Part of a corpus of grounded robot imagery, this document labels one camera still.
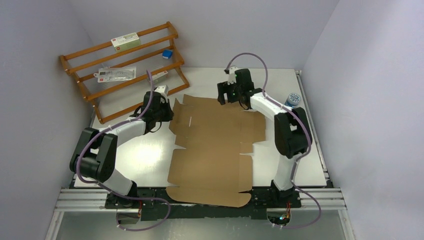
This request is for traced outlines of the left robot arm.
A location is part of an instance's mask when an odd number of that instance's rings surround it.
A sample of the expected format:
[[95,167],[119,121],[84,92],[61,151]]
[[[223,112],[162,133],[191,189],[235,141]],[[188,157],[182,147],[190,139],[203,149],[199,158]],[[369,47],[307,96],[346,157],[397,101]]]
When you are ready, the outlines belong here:
[[71,157],[70,170],[115,192],[118,205],[134,207],[139,203],[137,184],[116,169],[117,148],[133,138],[154,133],[156,124],[170,122],[173,116],[167,86],[155,87],[116,128],[85,128]]

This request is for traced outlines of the brown cardboard box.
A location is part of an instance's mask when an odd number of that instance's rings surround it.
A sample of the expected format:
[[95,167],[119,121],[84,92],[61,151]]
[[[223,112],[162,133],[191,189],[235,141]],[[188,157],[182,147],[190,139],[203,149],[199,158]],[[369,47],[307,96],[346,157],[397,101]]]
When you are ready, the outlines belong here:
[[245,206],[252,197],[253,145],[266,139],[265,117],[187,94],[172,110],[169,129],[177,148],[168,172],[168,196],[185,203]]

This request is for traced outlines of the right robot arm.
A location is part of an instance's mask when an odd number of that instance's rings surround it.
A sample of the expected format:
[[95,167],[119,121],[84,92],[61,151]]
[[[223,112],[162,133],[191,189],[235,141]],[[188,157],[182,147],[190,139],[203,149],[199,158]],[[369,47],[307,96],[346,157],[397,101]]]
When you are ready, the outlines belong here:
[[296,192],[295,175],[300,159],[311,151],[313,138],[306,111],[284,105],[263,88],[256,88],[247,68],[230,66],[224,72],[228,80],[217,84],[218,102],[238,102],[246,110],[259,112],[273,121],[274,144],[280,160],[269,199],[275,207],[282,207]]

